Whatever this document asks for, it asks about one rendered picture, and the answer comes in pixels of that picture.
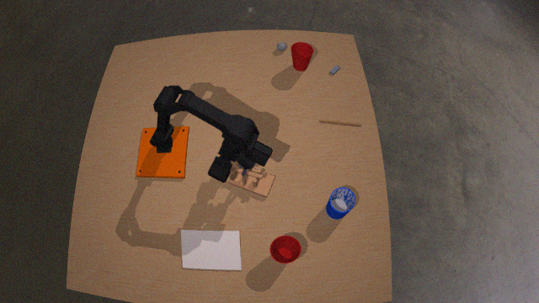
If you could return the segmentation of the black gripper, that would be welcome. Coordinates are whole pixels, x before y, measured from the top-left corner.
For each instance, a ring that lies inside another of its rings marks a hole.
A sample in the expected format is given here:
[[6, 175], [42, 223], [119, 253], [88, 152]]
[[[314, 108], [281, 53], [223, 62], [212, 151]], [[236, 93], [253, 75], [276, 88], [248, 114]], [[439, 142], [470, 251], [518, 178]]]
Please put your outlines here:
[[231, 169], [232, 169], [232, 163], [231, 163], [231, 160], [236, 157], [238, 158], [239, 157], [239, 154], [232, 154], [230, 153], [226, 147], [225, 147], [225, 138], [221, 144], [221, 148], [219, 150], [219, 152], [217, 154], [221, 155], [220, 158], [216, 156], [214, 162], [212, 163], [212, 165], [210, 166], [209, 168], [209, 172], [208, 174], [225, 183], [227, 181], [227, 178], [229, 176], [229, 174], [231, 173]]

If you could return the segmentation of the white flat rectangular sheet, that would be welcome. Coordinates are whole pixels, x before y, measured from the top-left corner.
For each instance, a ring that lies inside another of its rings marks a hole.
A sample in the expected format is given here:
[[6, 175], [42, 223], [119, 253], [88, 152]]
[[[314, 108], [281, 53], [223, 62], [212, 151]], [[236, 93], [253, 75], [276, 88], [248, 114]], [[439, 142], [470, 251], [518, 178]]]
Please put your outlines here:
[[181, 230], [183, 268], [242, 270], [239, 231]]

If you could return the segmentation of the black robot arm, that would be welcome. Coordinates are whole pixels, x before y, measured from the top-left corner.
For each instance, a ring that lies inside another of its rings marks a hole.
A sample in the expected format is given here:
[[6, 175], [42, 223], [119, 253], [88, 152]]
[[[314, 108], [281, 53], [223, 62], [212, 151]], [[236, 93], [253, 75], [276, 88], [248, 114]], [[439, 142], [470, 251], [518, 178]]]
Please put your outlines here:
[[[175, 103], [180, 95], [179, 101]], [[239, 154], [232, 161], [243, 169], [253, 168], [255, 163], [265, 166], [272, 154], [272, 148], [257, 141], [258, 128], [251, 119], [241, 115], [230, 115], [216, 106], [209, 104], [190, 90], [183, 90], [180, 86], [164, 86], [153, 108], [157, 112], [157, 129], [149, 141], [157, 148], [157, 153], [169, 153], [173, 147], [174, 126], [169, 124], [170, 115], [179, 111], [188, 111], [204, 122], [216, 127], [225, 138], [225, 147], [232, 154]]]

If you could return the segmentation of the blue cup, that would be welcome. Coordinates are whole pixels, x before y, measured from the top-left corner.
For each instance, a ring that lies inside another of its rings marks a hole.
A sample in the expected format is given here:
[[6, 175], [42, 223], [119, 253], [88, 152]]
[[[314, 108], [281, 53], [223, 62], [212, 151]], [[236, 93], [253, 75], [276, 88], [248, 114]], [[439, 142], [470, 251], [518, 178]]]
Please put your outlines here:
[[326, 213], [333, 220], [341, 219], [351, 211], [354, 204], [355, 196], [350, 189], [335, 189], [328, 199]]

